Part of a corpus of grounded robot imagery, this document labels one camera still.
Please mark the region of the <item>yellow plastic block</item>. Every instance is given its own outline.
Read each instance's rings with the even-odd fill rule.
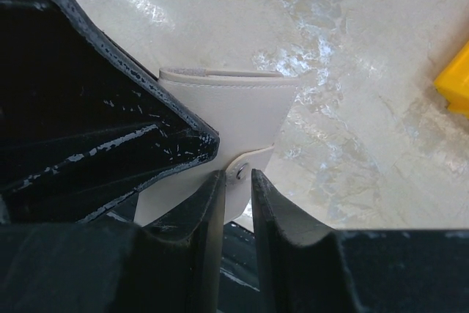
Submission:
[[[449,111],[469,119],[469,42],[438,76],[435,86],[449,101]]]

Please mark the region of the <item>concrete floor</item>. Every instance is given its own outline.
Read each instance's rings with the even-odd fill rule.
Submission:
[[[469,120],[432,87],[469,40],[469,0],[78,2],[154,73],[300,76],[266,173],[319,220],[469,227]],[[249,209],[240,222],[250,227]]]

